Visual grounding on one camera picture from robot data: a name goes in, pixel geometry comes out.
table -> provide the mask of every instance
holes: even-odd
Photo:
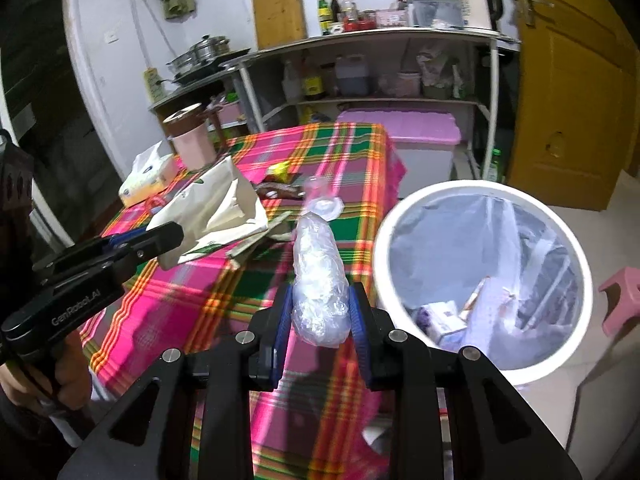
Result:
[[[236,166],[250,179],[288,160],[302,177],[329,177],[344,202],[331,222],[350,280],[372,291],[372,249],[385,213],[396,202],[404,167],[379,125],[310,124],[233,139]],[[166,191],[198,173],[182,170]],[[301,202],[263,202],[269,218],[297,217]],[[142,205],[123,210],[104,235],[148,222]],[[277,286],[292,281],[292,244],[275,244],[237,271],[224,250],[164,271],[152,260],[126,283],[126,294],[81,329],[84,353],[105,386],[121,395],[166,348],[207,349],[219,336],[244,330],[254,312],[270,306]],[[351,339],[338,349],[316,348],[292,332],[278,390],[252,392],[252,443],[257,478],[363,478],[380,459],[362,428],[379,398],[360,379]],[[197,457],[196,416],[192,456]]]

doorway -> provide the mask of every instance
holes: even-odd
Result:
[[[43,252],[69,245],[69,239],[79,242],[99,235],[122,206],[118,198],[122,181],[76,83],[62,0],[30,1],[2,47],[0,63],[15,139],[34,158],[34,181],[46,201],[39,204],[34,194],[38,209],[34,256],[40,259]],[[64,233],[51,225],[56,221]],[[43,236],[47,227],[53,236]]]

wooden cutting board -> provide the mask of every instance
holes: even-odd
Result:
[[[258,48],[308,38],[302,0],[253,0]]]

metal shelf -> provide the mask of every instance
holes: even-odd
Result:
[[[236,126],[244,126],[245,124],[246,124],[246,121],[233,121],[232,123],[220,124],[220,127],[222,127],[222,129],[225,130],[226,128],[235,128]],[[215,132],[216,127],[213,125],[207,126],[207,131]]]
[[[304,50],[306,48],[315,46],[328,46],[332,44],[351,43],[353,41],[373,40],[378,38],[387,38],[391,40],[395,38],[423,38],[425,36],[429,36],[430,38],[442,38],[446,40],[475,41],[477,43],[490,43],[493,40],[501,40],[506,43],[520,43],[520,40],[516,40],[515,38],[505,36],[492,30],[427,27],[375,28],[373,30],[343,32],[341,34],[334,34],[330,36],[315,36],[312,38],[307,38],[306,40],[294,41],[293,43],[265,48],[263,50],[258,50],[257,52],[246,54],[245,56],[231,59],[226,63],[222,63],[222,66],[226,68],[240,66],[243,64],[245,66],[248,66],[251,65],[252,62],[265,56],[286,54],[287,52]]]
[[[364,103],[364,102],[390,102],[390,103],[453,103],[460,105],[477,106],[479,103],[475,98],[469,99],[431,99],[428,97],[329,97],[313,101],[300,101],[296,106],[320,105],[331,103]]]

electric kettle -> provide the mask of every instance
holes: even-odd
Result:
[[[502,0],[460,0],[465,28],[498,30],[497,22],[502,17]]]

